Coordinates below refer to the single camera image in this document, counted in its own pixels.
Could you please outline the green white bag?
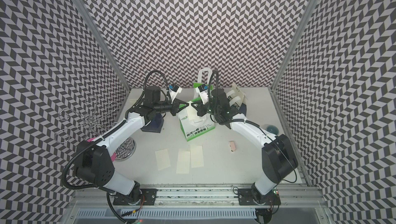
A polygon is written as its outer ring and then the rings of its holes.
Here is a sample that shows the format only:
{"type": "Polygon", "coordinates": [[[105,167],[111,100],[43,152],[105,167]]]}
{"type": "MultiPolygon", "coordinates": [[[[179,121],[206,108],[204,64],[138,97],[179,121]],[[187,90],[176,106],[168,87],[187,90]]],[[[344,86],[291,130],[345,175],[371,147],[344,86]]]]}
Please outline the green white bag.
{"type": "Polygon", "coordinates": [[[186,141],[191,141],[200,135],[203,135],[211,130],[215,129],[214,122],[210,119],[209,114],[206,114],[205,122],[193,123],[189,121],[187,116],[187,108],[177,113],[180,122],[180,128],[186,141]]]}
{"type": "Polygon", "coordinates": [[[194,89],[194,96],[193,98],[196,99],[198,98],[199,92],[197,91],[197,88],[203,84],[208,85],[209,80],[212,76],[212,69],[209,67],[204,67],[198,71],[198,77],[197,80],[193,83],[193,89],[194,89]]]}

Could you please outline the green white bag front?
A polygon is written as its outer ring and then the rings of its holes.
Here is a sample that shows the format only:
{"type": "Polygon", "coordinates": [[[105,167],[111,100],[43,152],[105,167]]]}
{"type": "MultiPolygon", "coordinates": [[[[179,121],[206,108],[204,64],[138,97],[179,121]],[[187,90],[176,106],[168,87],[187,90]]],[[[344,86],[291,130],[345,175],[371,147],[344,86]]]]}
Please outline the green white bag front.
{"type": "Polygon", "coordinates": [[[205,122],[193,123],[189,121],[187,116],[187,108],[177,113],[180,122],[180,128],[186,141],[191,141],[200,135],[203,135],[211,130],[215,129],[214,122],[210,119],[209,114],[206,114],[205,122]]]}

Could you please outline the small pink stapler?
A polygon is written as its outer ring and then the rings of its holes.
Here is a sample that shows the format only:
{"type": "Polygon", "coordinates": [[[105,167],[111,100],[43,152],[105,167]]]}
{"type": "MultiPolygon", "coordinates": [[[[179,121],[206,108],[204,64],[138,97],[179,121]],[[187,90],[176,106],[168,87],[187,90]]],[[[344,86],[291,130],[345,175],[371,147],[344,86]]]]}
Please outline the small pink stapler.
{"type": "Polygon", "coordinates": [[[236,151],[236,144],[235,144],[234,141],[229,141],[229,146],[230,146],[231,152],[235,152],[236,151]]]}

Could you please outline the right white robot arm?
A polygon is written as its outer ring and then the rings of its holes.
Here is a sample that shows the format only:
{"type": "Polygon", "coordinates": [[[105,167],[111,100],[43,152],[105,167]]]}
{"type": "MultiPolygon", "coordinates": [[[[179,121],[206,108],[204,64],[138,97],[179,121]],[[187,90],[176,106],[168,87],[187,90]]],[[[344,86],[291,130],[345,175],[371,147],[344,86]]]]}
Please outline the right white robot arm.
{"type": "Polygon", "coordinates": [[[263,173],[251,186],[252,198],[258,205],[274,204],[274,189],[298,167],[290,139],[284,134],[266,131],[259,124],[248,120],[238,108],[230,105],[224,89],[218,87],[218,71],[202,68],[199,70],[199,80],[203,72],[208,72],[209,80],[207,84],[196,88],[201,99],[193,101],[191,106],[198,116],[208,114],[218,125],[227,126],[260,149],[263,173]]]}

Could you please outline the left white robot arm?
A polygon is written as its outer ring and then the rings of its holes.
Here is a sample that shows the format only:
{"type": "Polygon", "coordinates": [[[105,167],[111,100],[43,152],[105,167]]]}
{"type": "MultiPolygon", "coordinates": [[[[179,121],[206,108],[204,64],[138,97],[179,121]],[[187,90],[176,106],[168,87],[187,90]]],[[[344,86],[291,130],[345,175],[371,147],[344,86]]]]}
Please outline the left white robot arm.
{"type": "Polygon", "coordinates": [[[149,125],[158,114],[169,112],[176,116],[188,107],[188,103],[178,99],[182,88],[168,84],[165,88],[148,86],[138,100],[125,112],[123,120],[94,140],[81,142],[74,157],[66,164],[61,182],[70,190],[99,188],[108,195],[126,198],[128,204],[142,203],[140,184],[117,172],[111,156],[136,131],[149,125]]]}

